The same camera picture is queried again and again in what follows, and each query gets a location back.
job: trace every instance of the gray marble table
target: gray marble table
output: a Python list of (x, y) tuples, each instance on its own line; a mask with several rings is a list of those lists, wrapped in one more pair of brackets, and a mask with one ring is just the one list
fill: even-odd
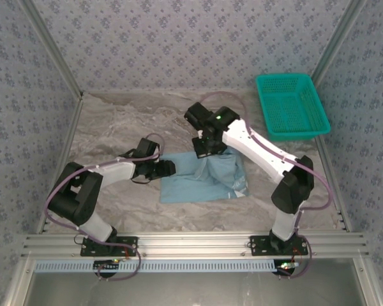
[[(266, 136), (267, 131), (255, 92), (235, 92), (247, 103), (253, 128)], [(81, 164), (108, 161), (137, 146), (141, 137), (155, 132), (166, 141), (166, 152), (193, 150), (195, 130), (183, 118), (187, 108), (199, 101), (201, 92), (145, 92), (131, 94), (86, 94), (70, 160)], [(243, 114), (242, 107), (230, 96), (209, 98), (206, 107), (213, 110), (228, 106)], [(313, 159), (314, 168), (323, 173), (314, 141), (277, 143), (283, 150)], [(244, 159), (250, 196), (233, 200), (202, 203), (160, 203), (160, 181), (137, 185), (119, 182), (101, 190), (96, 211), (118, 231), (264, 231), (273, 225), (276, 213), (271, 203), (275, 185), (256, 164)], [(321, 206), (327, 193), (315, 181), (308, 204)], [(301, 228), (339, 229), (336, 209), (307, 212)], [(50, 233), (65, 230), (49, 224)]]

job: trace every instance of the green basket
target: green basket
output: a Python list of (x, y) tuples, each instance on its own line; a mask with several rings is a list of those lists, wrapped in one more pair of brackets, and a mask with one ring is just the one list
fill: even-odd
[(259, 75), (256, 82), (271, 141), (308, 140), (330, 132), (331, 125), (308, 75)]

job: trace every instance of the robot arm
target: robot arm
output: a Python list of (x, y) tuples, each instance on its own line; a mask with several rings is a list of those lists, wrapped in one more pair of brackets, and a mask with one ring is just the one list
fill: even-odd
[[(116, 230), (95, 212), (100, 189), (121, 180), (133, 180), (137, 177), (154, 180), (175, 174), (176, 168), (172, 161), (160, 161), (158, 158), (148, 161), (124, 161), (125, 157), (149, 157), (158, 151), (157, 143), (142, 138), (136, 149), (120, 156), (123, 157), (122, 162), (88, 170), (71, 179), (53, 197), (49, 210), (71, 221), (89, 236), (102, 242), (110, 241), (116, 235)], [(68, 163), (55, 186), (82, 168), (80, 164)]]
[(278, 184), (271, 196), (278, 210), (270, 236), (275, 243), (275, 248), (283, 248), (285, 242), (288, 242), (294, 234), (299, 207), (308, 199), (313, 189), (313, 176), (258, 146), (252, 139), (252, 135), (254, 134), (274, 152), (296, 160), (309, 168), (313, 168), (312, 160), (307, 156), (298, 159), (254, 131), (249, 134), (245, 121), (227, 107), (221, 107), (213, 113), (200, 103), (195, 103), (184, 117), (199, 133), (199, 137), (193, 139), (198, 158), (221, 154), (227, 146), (230, 146), (259, 165), (273, 182)]

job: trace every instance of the patterned wallpaper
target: patterned wallpaper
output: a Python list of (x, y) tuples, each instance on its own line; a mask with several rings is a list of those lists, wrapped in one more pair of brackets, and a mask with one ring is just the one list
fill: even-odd
[(16, 0), (0, 1), (0, 304), (36, 230), (73, 96)]
[(349, 0), (35, 0), (84, 91), (254, 86), (315, 68)]
[(349, 216), (356, 231), (367, 232), (383, 283), (383, 0), (368, 0), (319, 93)]

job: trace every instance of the light blue towel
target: light blue towel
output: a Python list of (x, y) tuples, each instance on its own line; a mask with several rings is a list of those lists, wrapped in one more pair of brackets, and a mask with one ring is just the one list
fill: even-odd
[(162, 203), (202, 202), (248, 195), (243, 161), (237, 150), (198, 159), (196, 153), (165, 154), (176, 174), (161, 179)]

